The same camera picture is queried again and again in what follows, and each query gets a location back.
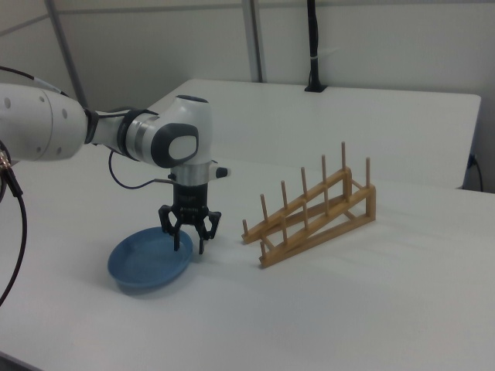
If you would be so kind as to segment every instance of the wooden peg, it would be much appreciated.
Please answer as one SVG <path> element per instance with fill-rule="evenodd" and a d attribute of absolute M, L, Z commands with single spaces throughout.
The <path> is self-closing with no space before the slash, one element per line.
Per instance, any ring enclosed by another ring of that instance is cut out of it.
<path fill-rule="evenodd" d="M 287 244 L 287 223 L 284 217 L 282 217 L 282 235 L 284 236 L 284 244 Z"/>
<path fill-rule="evenodd" d="M 366 157 L 366 188 L 370 188 L 370 158 Z"/>
<path fill-rule="evenodd" d="M 328 216 L 329 207 L 328 207 L 328 188 L 323 190 L 323 196 L 325 197 L 325 215 Z"/>
<path fill-rule="evenodd" d="M 342 170 L 346 168 L 346 142 L 342 142 Z"/>
<path fill-rule="evenodd" d="M 282 180 L 282 197 L 284 199 L 284 209 L 287 209 L 287 192 L 285 191 L 285 182 Z"/>
<path fill-rule="evenodd" d="M 306 170 L 301 168 L 301 177 L 302 177 L 302 191 L 304 192 L 304 196 L 308 194 L 308 187 L 306 186 Z"/>
<path fill-rule="evenodd" d="M 248 222 L 246 222 L 246 219 L 242 219 L 242 226 L 244 227 L 244 235 L 248 235 Z"/>
<path fill-rule="evenodd" d="M 323 184 L 326 183 L 326 160 L 325 160 L 325 155 L 322 156 L 322 177 L 323 177 Z"/>
<path fill-rule="evenodd" d="M 344 179 L 343 181 L 343 196 L 346 199 L 346 203 L 350 202 L 350 194 L 352 193 L 352 182 L 350 184 L 347 184 L 347 180 Z"/>
<path fill-rule="evenodd" d="M 265 249 L 265 243 L 263 241 L 260 241 L 260 247 L 261 247 L 261 256 L 263 258 L 266 258 L 266 249 Z"/>
<path fill-rule="evenodd" d="M 261 207 L 263 208 L 263 217 L 265 222 L 268 222 L 268 213 L 266 211 L 265 195 L 261 195 Z"/>
<path fill-rule="evenodd" d="M 306 201 L 302 204 L 302 211 L 304 212 L 304 229 L 307 230 L 309 228 L 309 221 L 308 221 L 308 207 L 306 205 Z"/>
<path fill-rule="evenodd" d="M 370 195 L 366 198 L 366 215 L 375 220 L 377 217 L 377 193 L 374 189 L 370 189 L 370 191 Z"/>

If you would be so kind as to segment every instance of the blue bowl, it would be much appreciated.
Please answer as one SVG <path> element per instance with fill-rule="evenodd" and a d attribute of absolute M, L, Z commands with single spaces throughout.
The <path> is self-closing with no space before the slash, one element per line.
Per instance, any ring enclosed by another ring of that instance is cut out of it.
<path fill-rule="evenodd" d="M 108 272 L 124 288 L 156 288 L 189 265 L 193 242 L 180 231 L 180 248 L 173 250 L 173 237 L 159 226 L 137 232 L 120 242 L 108 258 Z"/>

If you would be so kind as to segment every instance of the white table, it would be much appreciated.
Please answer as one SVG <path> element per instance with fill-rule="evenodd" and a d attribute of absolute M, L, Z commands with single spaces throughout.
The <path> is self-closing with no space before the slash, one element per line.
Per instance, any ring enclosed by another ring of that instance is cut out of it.
<path fill-rule="evenodd" d="M 241 220 L 261 219 L 262 192 L 269 211 L 280 207 L 280 180 L 296 197 L 299 170 L 217 158 L 233 169 L 210 184 L 209 206 L 223 213 L 217 236 L 200 256 L 189 229 L 196 252 L 186 271 L 157 291 L 126 295 L 107 273 L 108 256 L 126 236 L 159 225 L 172 190 L 119 188 L 107 153 L 87 146 L 66 162 L 15 167 L 29 244 L 0 309 L 2 352 L 53 371 L 493 367 L 493 195 L 381 180 L 372 164 L 376 222 L 262 270 L 259 246 L 241 243 Z M 134 184 L 164 175 L 123 158 L 115 171 Z M 312 185 L 320 174 L 307 178 Z M 16 216 L 7 197 L 0 282 L 16 259 Z"/>

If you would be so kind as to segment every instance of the wooden dowel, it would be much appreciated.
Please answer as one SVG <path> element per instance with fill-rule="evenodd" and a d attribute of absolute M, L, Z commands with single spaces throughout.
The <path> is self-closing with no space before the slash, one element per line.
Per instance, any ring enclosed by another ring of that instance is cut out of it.
<path fill-rule="evenodd" d="M 271 243 L 271 241 L 266 236 L 261 236 L 261 240 L 263 241 L 263 243 L 266 246 L 268 246 L 268 249 L 269 250 L 274 250 L 275 249 L 275 245 L 273 243 Z"/>
<path fill-rule="evenodd" d="M 363 186 L 361 184 L 359 184 L 358 182 L 356 182 L 354 179 L 352 180 L 352 183 L 359 189 L 363 189 Z"/>
<path fill-rule="evenodd" d="M 325 161 L 325 155 L 322 156 L 322 177 L 323 177 L 323 184 L 326 182 L 326 161 Z"/>
<path fill-rule="evenodd" d="M 325 188 L 323 191 L 323 196 L 325 197 L 325 215 L 328 216 L 329 207 L 328 207 L 328 188 Z"/>
<path fill-rule="evenodd" d="M 343 181 L 343 196 L 346 198 L 346 203 L 350 200 L 350 195 L 353 193 L 353 180 L 350 177 L 344 178 Z"/>
<path fill-rule="evenodd" d="M 343 215 L 347 216 L 350 220 L 356 219 L 356 216 L 351 211 L 346 211 Z"/>
<path fill-rule="evenodd" d="M 261 256 L 266 257 L 265 243 L 263 241 L 260 241 L 260 247 L 261 247 Z"/>
<path fill-rule="evenodd" d="M 370 158 L 366 158 L 366 188 L 370 188 Z"/>
<path fill-rule="evenodd" d="M 282 197 L 284 199 L 284 209 L 287 209 L 287 192 L 285 191 L 285 182 L 282 180 Z"/>
<path fill-rule="evenodd" d="M 377 193 L 375 189 L 372 189 L 371 194 L 366 198 L 366 215 L 372 220 L 377 217 Z"/>
<path fill-rule="evenodd" d="M 268 222 L 268 213 L 266 212 L 265 195 L 261 195 L 261 207 L 263 208 L 263 217 Z"/>
<path fill-rule="evenodd" d="M 304 196 L 308 194 L 308 187 L 306 186 L 306 170 L 301 168 L 301 178 L 302 178 L 302 191 Z"/>
<path fill-rule="evenodd" d="M 307 230 L 309 228 L 309 221 L 308 221 L 308 206 L 306 205 L 306 201 L 302 204 L 302 210 L 304 212 L 304 228 Z"/>
<path fill-rule="evenodd" d="M 346 142 L 342 142 L 342 170 L 346 168 Z"/>
<path fill-rule="evenodd" d="M 284 243 L 287 243 L 287 223 L 285 218 L 282 217 L 282 234 L 284 236 Z"/>

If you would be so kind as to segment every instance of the black wire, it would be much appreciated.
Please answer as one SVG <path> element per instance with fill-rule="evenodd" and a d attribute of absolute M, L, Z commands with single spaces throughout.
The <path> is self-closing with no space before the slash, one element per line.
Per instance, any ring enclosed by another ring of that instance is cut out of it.
<path fill-rule="evenodd" d="M 2 141 L 0 141 L 0 149 L 5 151 L 7 154 L 7 159 L 9 162 L 11 162 L 11 157 L 9 150 L 5 145 L 3 144 Z M 2 190 L 1 195 L 0 195 L 0 202 L 3 199 L 3 196 L 5 194 L 5 188 L 7 187 L 7 179 L 4 178 L 4 176 L 0 176 L 2 179 Z M 7 298 L 7 295 L 9 295 L 10 290 L 12 289 L 12 286 L 14 285 L 15 279 L 17 278 L 17 275 L 19 274 L 19 271 L 21 269 L 21 264 L 22 264 L 22 259 L 24 257 L 24 252 L 26 251 L 26 241 L 27 241 L 27 235 L 28 235 L 28 220 L 27 220 L 27 215 L 26 215 L 26 205 L 24 205 L 24 200 L 22 199 L 21 194 L 18 194 L 16 196 L 17 200 L 19 201 L 19 208 L 21 209 L 21 217 L 22 217 L 22 238 L 21 238 L 21 248 L 19 250 L 19 256 L 17 257 L 17 263 L 15 264 L 14 271 L 12 273 L 12 276 L 10 277 L 9 283 L 7 284 L 7 287 L 5 288 L 2 296 L 0 297 L 0 307 L 2 306 L 3 302 Z"/>
<path fill-rule="evenodd" d="M 15 73 L 16 75 L 27 77 L 30 80 L 34 80 L 35 79 L 35 77 L 33 75 L 30 75 L 29 73 L 22 72 L 22 71 L 19 71 L 19 70 L 15 70 L 15 69 L 10 68 L 10 67 L 0 66 L 0 70 L 6 71 L 6 72 L 10 72 L 10 73 Z M 60 91 L 60 94 L 62 94 L 65 97 L 69 97 L 63 91 Z"/>
<path fill-rule="evenodd" d="M 122 188 L 125 188 L 125 189 L 140 189 L 140 188 L 143 188 L 143 187 L 146 187 L 152 183 L 168 183 L 168 184 L 173 184 L 173 182 L 171 180 L 166 180 L 166 179 L 153 179 L 153 180 L 148 180 L 146 183 L 143 183 L 141 185 L 134 185 L 134 186 L 130 186 L 130 185 L 125 185 L 123 183 L 121 183 L 117 177 L 115 176 L 114 174 L 114 170 L 113 168 L 111 167 L 111 160 L 114 156 L 114 153 L 115 151 L 112 149 L 110 151 L 110 155 L 108 156 L 108 170 L 110 171 L 110 175 L 111 177 L 114 179 L 114 181 L 119 184 L 120 187 Z"/>
<path fill-rule="evenodd" d="M 318 23 L 316 23 L 316 48 L 318 49 Z M 312 80 L 312 70 L 309 70 L 309 76 L 308 76 L 308 86 L 311 85 L 311 80 Z"/>
<path fill-rule="evenodd" d="M 473 159 L 473 165 L 476 165 L 476 168 L 478 169 L 478 176 L 480 177 L 480 191 L 484 192 L 483 191 L 483 177 L 481 175 L 480 164 L 478 163 L 478 161 L 475 158 Z"/>
<path fill-rule="evenodd" d="M 5 151 L 5 153 L 7 154 L 7 159 L 9 160 L 9 162 L 12 163 L 9 150 L 7 149 L 7 147 L 5 147 L 3 141 L 0 141 L 0 151 Z M 0 203 L 3 200 L 3 196 L 5 195 L 6 190 L 7 190 L 7 182 L 4 181 L 2 177 L 0 177 Z"/>
<path fill-rule="evenodd" d="M 19 207 L 21 209 L 21 217 L 22 217 L 21 249 L 19 251 L 19 256 L 17 257 L 17 263 L 15 263 L 14 272 L 10 277 L 10 281 L 7 284 L 7 288 L 5 288 L 5 291 L 3 292 L 2 297 L 0 298 L 0 307 L 7 298 L 7 295 L 9 295 L 9 292 L 12 289 L 12 286 L 14 285 L 15 279 L 17 278 L 17 275 L 19 274 L 19 271 L 21 269 L 24 252 L 26 251 L 26 241 L 28 236 L 28 220 L 26 216 L 26 206 L 24 205 L 24 200 L 22 199 L 22 196 L 17 197 L 17 200 L 19 201 Z"/>

